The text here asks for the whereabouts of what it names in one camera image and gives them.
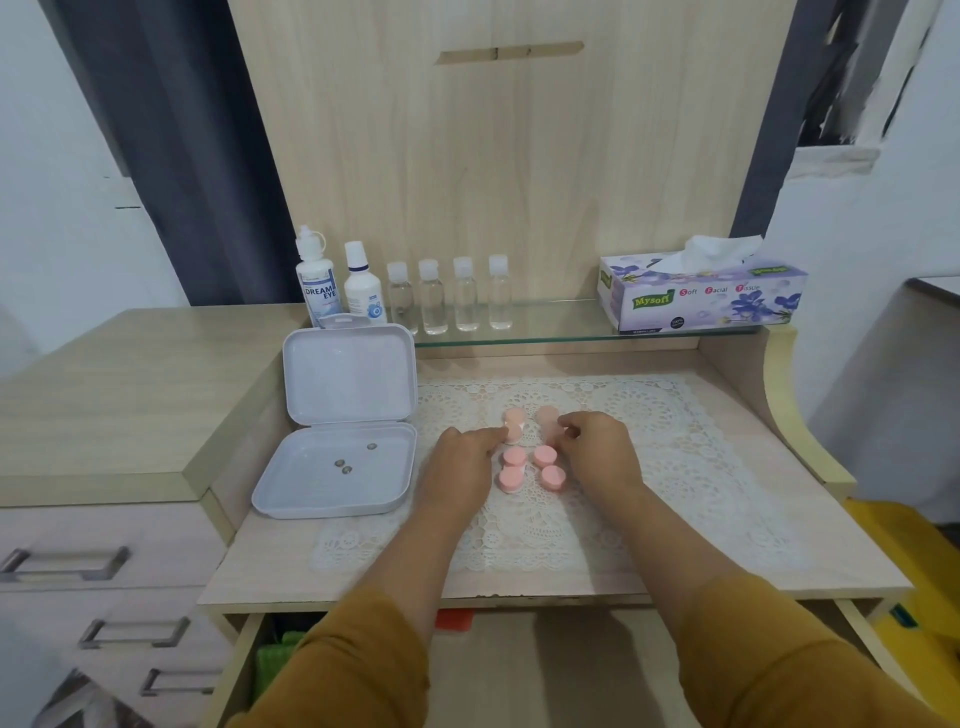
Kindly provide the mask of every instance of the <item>clear plastic bottle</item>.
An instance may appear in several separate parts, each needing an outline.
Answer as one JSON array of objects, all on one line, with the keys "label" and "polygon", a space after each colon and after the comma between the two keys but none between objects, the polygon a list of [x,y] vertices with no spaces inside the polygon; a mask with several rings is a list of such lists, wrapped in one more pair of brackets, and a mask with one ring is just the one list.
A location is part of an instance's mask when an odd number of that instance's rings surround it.
[{"label": "clear plastic bottle", "polygon": [[420,261],[420,314],[428,334],[446,333],[444,285],[440,283],[440,264],[433,258]]},{"label": "clear plastic bottle", "polygon": [[453,321],[460,331],[480,328],[477,314],[477,281],[473,279],[473,259],[453,258]]},{"label": "clear plastic bottle", "polygon": [[414,307],[414,287],[407,273],[407,264],[402,260],[387,263],[387,277],[390,279],[387,296],[390,299],[391,318],[395,324],[407,327],[410,333],[417,333],[420,323]]},{"label": "clear plastic bottle", "polygon": [[513,299],[510,294],[510,269],[505,255],[490,256],[490,326],[510,328],[514,324]]}]

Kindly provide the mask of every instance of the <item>red object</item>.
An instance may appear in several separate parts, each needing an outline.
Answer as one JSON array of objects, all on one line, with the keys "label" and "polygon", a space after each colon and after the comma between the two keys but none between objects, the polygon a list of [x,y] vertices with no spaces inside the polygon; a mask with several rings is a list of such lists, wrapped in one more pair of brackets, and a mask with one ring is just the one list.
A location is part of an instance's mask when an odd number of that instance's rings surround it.
[{"label": "red object", "polygon": [[447,632],[469,632],[473,626],[472,609],[440,609],[437,610],[437,629]]}]

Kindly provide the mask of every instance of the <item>white lace doily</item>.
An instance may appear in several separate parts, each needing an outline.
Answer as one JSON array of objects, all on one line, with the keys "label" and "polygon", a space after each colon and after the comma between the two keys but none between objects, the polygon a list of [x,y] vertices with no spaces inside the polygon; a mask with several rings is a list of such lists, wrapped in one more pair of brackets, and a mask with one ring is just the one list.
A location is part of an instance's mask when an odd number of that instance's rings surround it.
[{"label": "white lace doily", "polygon": [[[419,433],[414,487],[440,433],[500,425],[504,410],[523,407],[529,422],[520,444],[541,443],[534,415],[599,410],[627,424],[644,480],[671,508],[748,570],[798,568],[804,550],[776,500],[724,439],[681,376],[565,376],[432,380],[420,386],[412,423]],[[493,475],[500,470],[494,457]],[[453,557],[451,570],[624,571],[630,558],[619,534],[568,481],[559,496],[544,491],[527,466],[523,487],[495,486]],[[392,513],[328,519],[320,526],[314,570],[361,570],[406,520],[411,497]]]}]

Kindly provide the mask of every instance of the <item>wooden dresser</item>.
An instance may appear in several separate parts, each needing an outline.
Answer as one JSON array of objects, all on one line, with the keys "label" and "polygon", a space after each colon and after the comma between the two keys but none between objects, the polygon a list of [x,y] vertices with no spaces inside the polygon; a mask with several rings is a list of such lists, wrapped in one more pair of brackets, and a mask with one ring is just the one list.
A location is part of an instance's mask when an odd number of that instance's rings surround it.
[{"label": "wooden dresser", "polygon": [[305,323],[126,311],[0,388],[0,619],[157,726],[196,725],[229,659],[196,603],[291,431],[280,347]]}]

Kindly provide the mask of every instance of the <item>drawer handle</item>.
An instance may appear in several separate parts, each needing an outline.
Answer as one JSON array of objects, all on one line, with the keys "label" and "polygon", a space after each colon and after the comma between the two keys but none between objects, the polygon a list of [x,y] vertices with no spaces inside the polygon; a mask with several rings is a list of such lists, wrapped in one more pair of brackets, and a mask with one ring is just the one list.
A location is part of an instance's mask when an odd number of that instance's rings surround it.
[{"label": "drawer handle", "polygon": [[212,675],[214,678],[219,677],[220,672],[218,670],[212,669],[157,669],[156,667],[151,667],[150,672],[147,673],[147,679],[143,681],[143,685],[140,686],[140,694],[143,697],[157,697],[163,695],[167,692],[198,692],[201,695],[212,695],[213,686],[204,686],[202,688],[155,688],[154,683],[156,679],[161,675]]},{"label": "drawer handle", "polygon": [[[102,569],[60,569],[50,571],[17,571],[23,562],[29,558],[42,558],[54,554],[34,554],[26,548],[15,548],[0,564],[0,582],[32,582],[32,581],[109,581],[120,567],[130,559],[130,550],[120,546],[116,553],[108,556],[108,561]],[[71,556],[93,556],[98,554],[70,554]]]},{"label": "drawer handle", "polygon": [[98,640],[97,634],[101,629],[107,626],[107,623],[102,619],[95,619],[90,623],[90,626],[86,628],[84,635],[80,637],[80,641],[77,642],[77,646],[80,649],[100,649],[101,647],[109,647],[112,644],[148,644],[150,647],[176,647],[178,644],[180,644],[180,639],[182,639],[183,633],[186,632],[186,628],[190,626],[190,619],[187,617],[181,617],[177,621],[130,621],[123,622],[123,624],[128,627],[146,627],[156,624],[172,624],[174,631],[170,637],[163,638],[162,640],[151,640],[149,638]]}]

